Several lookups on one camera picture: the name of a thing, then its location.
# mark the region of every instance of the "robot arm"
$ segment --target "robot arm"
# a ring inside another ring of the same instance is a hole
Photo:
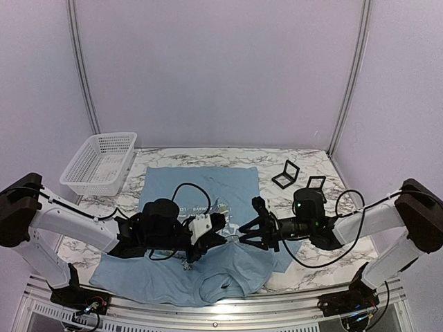
[[[292,218],[276,219],[260,197],[253,199],[253,206],[259,217],[240,228],[244,233],[240,241],[264,250],[279,251],[280,241],[304,238],[320,249],[335,250],[358,237],[405,228],[396,243],[359,269],[349,290],[320,297],[318,307],[325,316],[369,308],[371,302],[378,304],[377,287],[424,253],[443,246],[443,202],[413,179],[405,181],[391,197],[349,216],[325,216],[323,198],[309,188],[294,193],[296,216]]]
[[[46,278],[51,301],[83,309],[109,294],[81,288],[74,266],[60,259],[38,229],[81,240],[120,258],[143,257],[147,250],[182,250],[189,262],[226,240],[216,232],[225,226],[223,214],[177,220],[179,207],[168,199],[145,205],[130,218],[98,217],[79,209],[43,187],[42,177],[28,174],[0,192],[0,246],[18,252]],[[106,306],[99,313],[106,313]]]

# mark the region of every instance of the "light blue cloth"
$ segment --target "light blue cloth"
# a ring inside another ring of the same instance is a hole
[[[206,306],[258,291],[270,278],[275,255],[230,241],[212,249],[189,270],[181,259],[121,259],[106,254],[89,282],[142,303]]]
[[[220,232],[224,237],[241,235],[238,228],[257,217],[252,207],[252,198],[260,195],[256,167],[148,167],[138,210],[142,211],[147,202],[172,198],[177,186],[183,182],[194,183],[208,193],[212,203],[210,213],[225,214],[228,222]],[[189,186],[181,187],[174,201],[180,207],[180,221],[203,213],[208,205],[206,197]],[[294,254],[301,246],[298,241],[288,241],[287,244]],[[284,273],[293,259],[282,246],[274,255],[277,260],[274,271]]]
[[[274,253],[237,239],[241,235],[238,227],[257,217],[251,204],[252,198],[260,194],[257,168],[148,168],[138,209],[141,211],[149,201],[172,198],[183,182],[205,189],[212,202],[210,212],[225,214],[226,227],[219,234],[229,242],[210,249],[190,266],[179,258],[180,253],[166,261],[151,261],[147,256],[119,259],[103,255],[91,284],[137,302],[205,306],[226,296],[254,293],[272,271],[286,271],[292,258],[284,248]],[[174,201],[180,207],[181,221],[203,213],[207,207],[206,197],[194,187],[180,188]],[[288,246],[294,254],[300,248],[298,242],[288,242]]]

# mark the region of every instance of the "small black frame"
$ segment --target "small black frame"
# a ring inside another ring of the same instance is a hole
[[[320,187],[310,187],[312,180],[321,180]],[[326,176],[314,175],[314,176],[309,177],[309,180],[307,181],[307,185],[306,185],[306,188],[311,188],[311,189],[316,190],[322,196],[324,203],[326,203],[325,193],[323,193],[323,185],[325,184],[325,181],[326,181]]]
[[[292,166],[293,168],[296,169],[296,175],[295,175],[295,176],[292,176],[291,174],[289,174],[289,173],[287,172],[288,166]],[[274,176],[274,177],[272,178],[272,182],[274,182],[274,183],[275,183],[276,185],[278,185],[280,188],[282,188],[282,189],[286,189],[286,188],[288,188],[290,185],[293,185],[293,184],[297,181],[298,173],[300,173],[300,168],[299,168],[299,166],[297,166],[296,164],[294,164],[293,162],[291,162],[291,161],[288,159],[288,160],[286,160],[286,162],[284,163],[284,169],[283,169],[283,172],[280,173],[280,174],[278,174],[278,175],[276,175],[276,176]],[[280,182],[277,180],[278,178],[280,178],[280,177],[282,177],[282,176],[283,176],[285,179],[289,180],[289,182],[286,183],[285,185],[283,185],[282,183],[280,183]]]

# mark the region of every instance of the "marble table surface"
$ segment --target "marble table surface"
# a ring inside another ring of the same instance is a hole
[[[298,180],[285,190],[280,189],[271,178],[283,170],[286,159],[300,167]],[[138,198],[143,188],[146,167],[252,167],[258,169],[260,195],[268,199],[278,218],[292,216],[292,195],[295,190],[306,187],[312,175],[326,175],[323,191],[327,203],[327,215],[334,215],[334,204],[338,195],[345,189],[326,153],[321,150],[294,149],[139,149],[127,175],[123,188],[117,196],[88,196],[80,202],[87,212],[106,215],[120,207],[126,214],[137,212]],[[343,199],[340,211],[349,212],[354,206],[349,199]],[[328,252],[313,247],[308,240],[302,242],[297,257],[309,265],[323,264],[341,255],[348,246]],[[81,241],[64,237],[58,254],[72,263],[78,270],[80,282],[88,284],[100,261],[100,251]],[[259,293],[283,293],[308,288],[332,286],[349,282],[355,272],[365,262],[377,256],[372,240],[362,238],[353,251],[339,262],[319,269],[303,268],[292,262],[285,273],[273,273]]]

